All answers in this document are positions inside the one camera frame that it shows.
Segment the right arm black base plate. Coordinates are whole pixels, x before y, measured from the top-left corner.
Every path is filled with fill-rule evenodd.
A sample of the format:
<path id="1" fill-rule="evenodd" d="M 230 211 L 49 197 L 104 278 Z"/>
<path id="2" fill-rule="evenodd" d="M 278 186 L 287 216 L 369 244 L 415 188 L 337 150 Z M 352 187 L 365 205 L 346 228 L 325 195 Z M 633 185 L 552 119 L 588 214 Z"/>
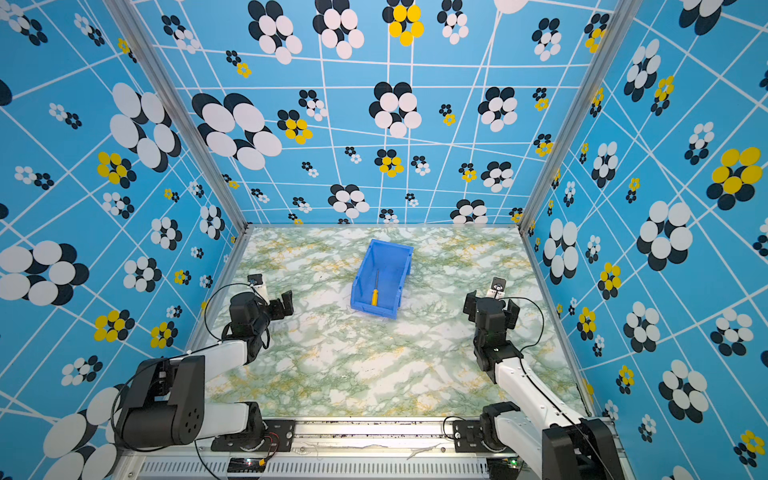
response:
<path id="1" fill-rule="evenodd" d="M 456 453 L 493 453 L 485 442 L 479 420 L 452 420 L 448 434 L 453 440 Z"/>

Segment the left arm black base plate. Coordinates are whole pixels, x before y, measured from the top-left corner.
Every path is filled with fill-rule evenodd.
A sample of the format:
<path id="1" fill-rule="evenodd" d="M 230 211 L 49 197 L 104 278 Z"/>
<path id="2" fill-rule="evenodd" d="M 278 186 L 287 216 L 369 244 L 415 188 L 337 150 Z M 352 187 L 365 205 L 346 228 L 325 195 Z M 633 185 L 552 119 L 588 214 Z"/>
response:
<path id="1" fill-rule="evenodd" d="M 292 419 L 266 419 L 254 431 L 215 437 L 211 450 L 229 453 L 289 452 L 295 437 L 296 424 Z"/>

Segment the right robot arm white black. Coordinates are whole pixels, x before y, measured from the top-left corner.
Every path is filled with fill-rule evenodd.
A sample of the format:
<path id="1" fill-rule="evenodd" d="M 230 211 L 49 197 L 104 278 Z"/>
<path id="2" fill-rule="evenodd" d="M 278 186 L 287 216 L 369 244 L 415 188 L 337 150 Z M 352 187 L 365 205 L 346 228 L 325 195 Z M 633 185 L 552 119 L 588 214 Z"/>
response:
<path id="1" fill-rule="evenodd" d="M 534 373 L 523 349 L 507 339 L 519 315 L 514 300 L 470 292 L 463 312 L 475 327 L 479 368 L 510 397 L 483 408 L 485 446 L 512 450 L 541 479 L 623 479 L 609 424 L 569 407 Z"/>

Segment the yellow handled screwdriver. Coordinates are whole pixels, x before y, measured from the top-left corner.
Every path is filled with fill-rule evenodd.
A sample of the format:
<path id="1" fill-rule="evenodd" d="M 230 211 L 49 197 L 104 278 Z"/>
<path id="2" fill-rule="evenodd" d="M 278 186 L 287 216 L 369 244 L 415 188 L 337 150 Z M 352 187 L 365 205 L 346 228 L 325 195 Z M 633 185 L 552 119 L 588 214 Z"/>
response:
<path id="1" fill-rule="evenodd" d="M 371 297 L 371 305 L 372 306 L 378 306 L 378 302 L 379 302 L 379 279 L 380 279 L 380 270 L 377 269 L 376 272 L 375 272 L 374 288 L 373 288 L 372 297 Z"/>

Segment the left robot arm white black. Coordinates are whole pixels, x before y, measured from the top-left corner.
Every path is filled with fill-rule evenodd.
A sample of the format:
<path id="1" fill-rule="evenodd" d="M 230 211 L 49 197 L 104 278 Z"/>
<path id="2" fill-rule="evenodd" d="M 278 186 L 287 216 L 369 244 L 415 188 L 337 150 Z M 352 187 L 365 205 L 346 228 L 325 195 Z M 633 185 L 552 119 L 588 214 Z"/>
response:
<path id="1" fill-rule="evenodd" d="M 209 402 L 205 385 L 268 348 L 270 323 L 294 314 L 293 292 L 269 301 L 257 291 L 238 293 L 229 314 L 219 343 L 137 367 L 113 404 L 110 423 L 118 446 L 149 452 L 214 438 L 226 447 L 253 449 L 274 439 L 256 402 Z"/>

